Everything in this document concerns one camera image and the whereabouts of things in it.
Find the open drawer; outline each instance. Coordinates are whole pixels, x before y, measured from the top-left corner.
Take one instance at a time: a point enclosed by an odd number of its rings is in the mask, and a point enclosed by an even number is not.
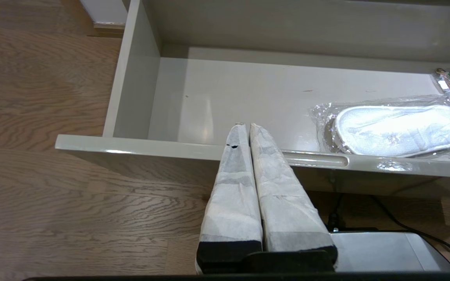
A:
[[[293,166],[450,177],[448,158],[321,153],[308,116],[439,93],[430,73],[450,70],[450,0],[418,2],[132,0],[103,136],[55,147],[123,174],[214,177],[233,124],[257,123]]]

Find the white fabric cover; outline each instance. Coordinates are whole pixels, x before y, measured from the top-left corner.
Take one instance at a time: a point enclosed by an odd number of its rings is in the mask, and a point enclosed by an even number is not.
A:
[[[293,169],[264,128],[251,124],[250,145],[267,251],[302,251],[334,243]]]
[[[334,126],[352,153],[409,157],[450,148],[450,107],[350,107]]]
[[[236,124],[227,137],[200,230],[200,242],[262,242],[248,132]]]

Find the drawer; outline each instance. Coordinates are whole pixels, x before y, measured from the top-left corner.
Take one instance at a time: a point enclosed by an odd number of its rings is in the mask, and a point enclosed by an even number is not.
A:
[[[450,2],[391,2],[132,0],[103,136],[55,147],[121,174],[212,183],[229,129],[257,123],[297,171],[450,177],[448,158],[319,150],[314,105],[439,94]]]

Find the hardwood floor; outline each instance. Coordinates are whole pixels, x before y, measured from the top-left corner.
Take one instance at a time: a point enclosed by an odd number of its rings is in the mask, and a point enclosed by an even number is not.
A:
[[[86,37],[59,0],[0,0],[0,281],[194,274],[207,180],[123,176],[53,148],[59,133],[101,135],[120,43]],[[327,219],[336,194],[309,195]],[[382,201],[450,242],[450,199]],[[398,229],[367,196],[341,214]]]

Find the white slipper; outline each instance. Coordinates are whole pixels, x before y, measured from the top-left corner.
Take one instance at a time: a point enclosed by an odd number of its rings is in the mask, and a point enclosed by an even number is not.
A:
[[[352,153],[409,157],[450,148],[450,107],[350,107],[334,126]]]

